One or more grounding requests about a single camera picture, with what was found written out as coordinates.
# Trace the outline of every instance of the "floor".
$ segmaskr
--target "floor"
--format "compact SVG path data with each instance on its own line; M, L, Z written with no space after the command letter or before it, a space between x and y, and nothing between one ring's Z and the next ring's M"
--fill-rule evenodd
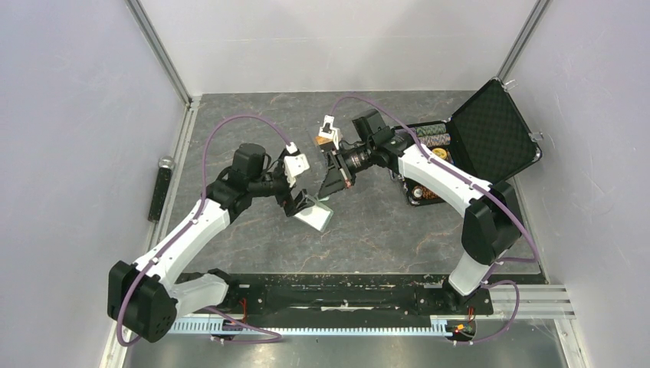
M490 334L501 321L482 320ZM222 347L205 336L168 335L130 349L129 368L179 367L567 367L552 320L518 320L499 339L453 347L441 337L286 337L291 343Z
M406 123L446 119L471 91L407 91L363 93L393 111ZM169 229L194 206L201 190L201 157L213 126L237 113L256 113L275 121L307 155L311 170L299 187L315 194L325 174L323 157L314 144L323 115L339 93L213 94L202 98L182 171ZM357 136L350 119L369 107L344 102L336 113L343 135ZM263 123L239 120L219 131L209 150L212 180L229 165L239 144L258 143L275 158L282 140ZM400 272L449 273L461 246L462 218L447 204L413 208L385 169L372 168L357 176L352 189L339 192L327 205L334 216L319 233L296 219L286 218L273 199L255 199L253 206L214 237L189 264L187 271L221 268L251 272ZM508 252L531 257L520 239ZM499 272L537 273L534 264L506 264Z

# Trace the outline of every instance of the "stack of poker chips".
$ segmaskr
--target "stack of poker chips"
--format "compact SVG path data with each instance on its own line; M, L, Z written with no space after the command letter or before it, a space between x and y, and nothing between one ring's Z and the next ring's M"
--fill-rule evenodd
M444 124L418 126L415 128L415 134L429 148L448 146L451 143L451 137L447 134Z

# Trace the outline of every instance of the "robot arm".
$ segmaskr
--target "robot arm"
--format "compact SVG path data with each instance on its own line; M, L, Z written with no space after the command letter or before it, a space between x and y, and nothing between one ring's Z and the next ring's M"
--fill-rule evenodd
M326 117L320 128L317 142L326 157L328 171L319 197L352 187L356 174L374 165L389 168L435 192L464 218L461 242L465 252L443 284L451 295L450 302L463 304L480 286L492 264L520 237L510 219L467 182L491 188L490 192L520 219L513 188L505 182L492 185L475 178L436 155L430 157L439 165L431 163L410 135L392 130L377 110L362 113L353 124L360 141L346 148L341 146L342 136L333 127L332 117Z
M293 216L323 231L331 211L313 201L304 190L291 195L296 176L309 169L309 163L292 143L277 165L264 168L267 157L263 147L245 143L236 151L232 165L226 168L206 190L201 208L197 201L192 211L156 247L132 264L117 262L109 273L108 314L117 320L126 291L153 261L133 296L128 301L124 325L149 342L162 338L178 317L207 306L219 305L228 292L228 283L217 275L204 274L198 279L177 284L181 272L203 247L223 231L252 204L256 197L274 196L286 216ZM156 257L163 245L173 245Z

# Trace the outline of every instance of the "white wall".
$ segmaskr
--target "white wall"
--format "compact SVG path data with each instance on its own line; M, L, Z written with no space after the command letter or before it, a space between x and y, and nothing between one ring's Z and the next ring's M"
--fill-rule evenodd
M0 4L0 365L97 366L183 106L123 1Z
M142 0L191 94L476 90L534 0Z
M544 157L519 176L595 368L648 366L650 2L551 2L511 93Z

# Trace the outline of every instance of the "open black case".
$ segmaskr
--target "open black case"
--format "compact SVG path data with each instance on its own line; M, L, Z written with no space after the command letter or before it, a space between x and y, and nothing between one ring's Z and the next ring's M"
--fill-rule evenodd
M450 152L454 165L493 184L511 178L542 157L542 151L528 125L497 78L489 80L449 119L409 126L416 128L435 124L446 126L451 141L440 148ZM404 181L405 193L411 205L443 202L440 198L414 197L413 189L417 186L419 184L410 179Z

